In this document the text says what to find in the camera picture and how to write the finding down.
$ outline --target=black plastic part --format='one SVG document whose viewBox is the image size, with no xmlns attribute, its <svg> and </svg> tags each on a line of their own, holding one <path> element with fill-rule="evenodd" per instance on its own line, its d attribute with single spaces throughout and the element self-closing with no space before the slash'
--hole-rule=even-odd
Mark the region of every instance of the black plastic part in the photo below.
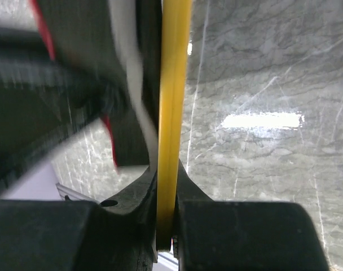
<svg viewBox="0 0 343 271">
<path fill-rule="evenodd" d="M 181 161 L 178 168 L 177 198 L 175 200 L 174 225 L 173 225 L 173 254 L 179 258 L 179 205 L 185 200 L 198 200 L 212 202 L 213 200 L 206 195 L 188 176 Z M 159 250 L 168 250 L 167 247 L 158 247 Z"/>
<path fill-rule="evenodd" d="M 181 271 L 328 271 L 311 218 L 295 203 L 179 202 Z"/>
<path fill-rule="evenodd" d="M 87 201 L 0 201 L 0 271 L 151 271 L 153 176 L 146 172 L 118 194 L 121 204 L 107 208 Z"/>
<path fill-rule="evenodd" d="M 143 101 L 156 127 L 159 119 L 161 59 L 161 1 L 135 0 L 140 54 L 143 58 Z M 104 77 L 124 92 L 126 73 L 118 60 L 112 36 L 108 0 L 38 0 L 56 48 L 56 59 Z M 148 165 L 148 151 L 137 117 L 110 114 L 113 158 L 119 167 Z"/>
</svg>

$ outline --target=gray marble wall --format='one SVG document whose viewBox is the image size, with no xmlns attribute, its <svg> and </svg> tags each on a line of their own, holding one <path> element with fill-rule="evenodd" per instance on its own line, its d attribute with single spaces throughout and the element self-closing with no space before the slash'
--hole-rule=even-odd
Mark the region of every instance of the gray marble wall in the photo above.
<svg viewBox="0 0 343 271">
<path fill-rule="evenodd" d="M 0 23 L 34 28 L 25 3 L 0 1 Z M 195 0 L 190 40 L 188 174 L 214 199 L 302 204 L 343 270 L 343 0 Z M 142 171 L 115 171 L 100 122 L 54 165 L 63 185 L 97 200 Z"/>
</svg>

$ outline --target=white vein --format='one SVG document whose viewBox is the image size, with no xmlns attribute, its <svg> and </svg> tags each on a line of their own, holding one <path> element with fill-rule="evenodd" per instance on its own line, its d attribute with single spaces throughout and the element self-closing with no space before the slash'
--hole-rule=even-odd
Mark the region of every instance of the white vein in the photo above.
<svg viewBox="0 0 343 271">
<path fill-rule="evenodd" d="M 333 48 L 335 48 L 337 45 L 341 44 L 342 42 L 343 42 L 343 38 L 340 39 L 339 41 L 335 42 L 334 44 L 332 44 L 330 47 L 327 47 L 326 49 L 317 50 L 317 51 L 312 52 L 310 55 L 305 56 L 304 58 L 302 58 L 301 60 L 295 62 L 295 64 L 293 64 L 292 66 L 290 66 L 290 67 L 286 70 L 286 72 L 284 73 L 284 75 L 286 76 L 286 75 L 291 71 L 291 69 L 292 69 L 295 65 L 300 64 L 301 62 L 307 60 L 308 58 L 310 58 L 310 57 L 312 57 L 312 56 L 317 56 L 317 55 L 320 55 L 320 54 L 328 53 L 328 52 L 330 52 Z"/>
<path fill-rule="evenodd" d="M 83 137 L 85 139 L 85 145 L 86 145 L 86 151 L 87 151 L 87 162 L 89 165 L 91 165 L 90 149 L 89 149 L 89 144 L 87 142 L 85 131 L 83 131 Z"/>
<path fill-rule="evenodd" d="M 206 151 L 203 151 L 202 153 L 198 154 L 194 160 L 198 159 L 201 155 L 205 154 L 208 151 L 211 151 L 212 149 L 214 149 L 215 147 L 217 147 L 217 144 L 214 143 L 214 145 L 212 147 L 210 147 L 209 149 L 207 149 Z"/>
<path fill-rule="evenodd" d="M 273 179 L 272 179 L 272 176 L 269 176 L 269 179 L 270 179 L 270 181 L 271 181 L 271 184 L 272 184 L 273 191 L 274 191 L 274 193 L 276 193 L 276 191 L 275 191 L 275 187 L 274 187 L 274 184 L 273 184 Z"/>
<path fill-rule="evenodd" d="M 326 105 L 323 106 L 321 112 L 320 112 L 320 117 L 319 117 L 319 124 L 320 124 L 320 129 L 319 129 L 319 134 L 318 134 L 318 138 L 317 138 L 317 142 L 316 142 L 316 146 L 318 147 L 319 141 L 320 141 L 320 137 L 322 135 L 322 131 L 323 131 L 323 113 L 324 113 L 324 109 L 325 109 Z"/>
<path fill-rule="evenodd" d="M 190 147 L 192 144 L 194 109 L 195 109 L 195 102 L 196 102 L 196 98 L 197 98 L 198 90 L 199 90 L 201 66 L 202 66 L 203 60 L 204 60 L 204 44 L 205 44 L 206 28 L 208 27 L 208 22 L 209 22 L 209 0 L 208 0 L 208 3 L 206 4 L 206 14 L 205 14 L 204 28 L 203 28 L 203 39 L 201 42 L 201 54 L 200 54 L 200 61 L 199 61 L 199 67 L 198 67 L 198 78 L 197 78 L 197 82 L 196 82 L 196 90 L 195 90 L 195 94 L 194 94 L 193 108 L 192 108 L 191 121 L 190 121 L 190 134 L 189 134 L 189 143 L 188 143 L 188 151 L 187 151 L 187 165 L 186 165 L 186 172 L 187 173 L 189 170 Z"/>
<path fill-rule="evenodd" d="M 68 109 L 69 109 L 70 123 L 71 123 L 71 126 L 73 126 L 73 123 L 72 123 L 72 117 L 71 117 L 71 108 L 70 108 L 69 96 L 67 96 L 67 102 L 68 102 Z"/>
<path fill-rule="evenodd" d="M 65 155 L 65 165 L 66 165 L 66 169 L 67 169 L 67 171 L 68 171 L 68 175 L 69 175 L 69 180 L 70 180 L 70 184 L 71 184 L 71 188 L 73 189 L 73 190 L 76 190 L 75 189 L 75 185 L 74 185 L 74 183 L 73 183 L 73 181 L 72 181 L 72 178 L 71 178 L 71 172 L 70 172 L 70 168 L 69 168 L 69 163 L 68 163 L 68 158 L 67 158 L 68 156 L 67 156 L 67 154 Z"/>
<path fill-rule="evenodd" d="M 286 97 L 286 95 L 285 95 L 285 93 L 284 93 L 284 91 L 283 91 L 283 88 L 282 88 L 282 86 L 278 83 L 278 81 L 277 81 L 277 84 L 278 84 L 278 87 L 279 87 L 280 92 L 283 94 L 283 96 Z M 291 105 L 289 104 L 288 100 L 285 100 L 285 103 L 287 104 L 287 106 L 288 106 L 289 108 L 291 108 Z M 298 132 L 300 133 L 302 144 L 304 145 L 304 144 L 305 144 L 305 140 L 303 139 L 303 133 L 302 133 L 301 127 L 298 126 L 297 129 L 298 129 Z"/>
<path fill-rule="evenodd" d="M 235 198 L 235 193 L 237 192 L 238 174 L 239 174 L 239 169 L 237 171 L 236 178 L 235 178 L 233 198 Z"/>
<path fill-rule="evenodd" d="M 331 141 L 335 140 L 335 134 L 336 134 L 337 124 L 338 124 L 338 119 L 340 118 L 342 110 L 343 110 L 343 96 L 342 96 L 341 102 L 340 102 L 340 109 L 339 109 L 339 111 L 338 111 L 338 113 L 336 115 L 336 120 L 335 120 L 335 125 L 333 127 Z"/>
<path fill-rule="evenodd" d="M 277 80 L 277 78 L 278 76 L 274 76 L 263 89 L 261 89 L 257 94 L 249 98 L 248 101 L 246 101 L 240 107 L 238 107 L 236 112 L 239 112 L 241 108 L 243 108 L 245 105 L 249 104 L 252 100 L 254 100 L 256 96 L 260 95 L 263 91 L 269 88 L 274 83 L 274 81 Z"/>
<path fill-rule="evenodd" d="M 322 236 L 322 243 L 323 243 L 323 248 L 326 252 L 327 260 L 329 263 L 331 263 L 331 259 L 329 258 L 328 250 L 327 250 L 327 243 L 326 243 L 326 236 L 324 233 L 324 226 L 323 226 L 323 220 L 322 220 L 322 209 L 320 207 L 320 200 L 319 200 L 319 193 L 318 193 L 318 187 L 317 187 L 317 180 L 316 180 L 316 175 L 315 173 L 313 174 L 313 179 L 314 179 L 314 188 L 316 190 L 316 198 L 317 198 L 317 206 L 318 206 L 318 214 L 319 214 L 319 223 L 320 223 L 320 233 Z"/>
</svg>

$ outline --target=blurry black object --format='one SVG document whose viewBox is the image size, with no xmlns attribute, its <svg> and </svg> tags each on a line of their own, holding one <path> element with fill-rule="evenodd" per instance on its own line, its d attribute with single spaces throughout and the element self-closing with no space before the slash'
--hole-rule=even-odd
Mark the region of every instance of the blurry black object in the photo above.
<svg viewBox="0 0 343 271">
<path fill-rule="evenodd" d="M 108 0 L 33 0 L 52 37 L 56 60 L 107 78 L 127 93 L 126 73 L 112 36 Z M 137 0 L 137 35 L 143 58 L 143 102 L 156 130 L 159 123 L 161 1 Z M 113 158 L 118 167 L 148 165 L 148 151 L 135 112 L 110 116 Z"/>
<path fill-rule="evenodd" d="M 31 2 L 51 34 L 56 61 L 38 33 L 0 28 L 0 193 L 99 117 L 111 124 L 117 166 L 147 165 L 113 46 L 107 0 Z M 161 2 L 137 1 L 137 21 L 143 101 L 157 129 Z"/>
<path fill-rule="evenodd" d="M 101 202 L 0 201 L 0 271 L 152 270 L 156 178 Z M 295 203 L 214 202 L 180 164 L 173 245 L 181 271 L 328 271 Z"/>
<path fill-rule="evenodd" d="M 125 113 L 112 82 L 52 62 L 37 33 L 0 28 L 0 192 L 105 114 L 106 99 L 108 114 Z"/>
</svg>

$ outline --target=yellow cable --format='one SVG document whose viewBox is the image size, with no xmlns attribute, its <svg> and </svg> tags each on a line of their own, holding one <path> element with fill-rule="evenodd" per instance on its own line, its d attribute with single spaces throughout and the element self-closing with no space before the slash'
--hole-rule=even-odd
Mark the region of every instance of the yellow cable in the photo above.
<svg viewBox="0 0 343 271">
<path fill-rule="evenodd" d="M 156 245 L 170 248 L 177 190 L 191 0 L 164 0 L 162 17 Z"/>
</svg>

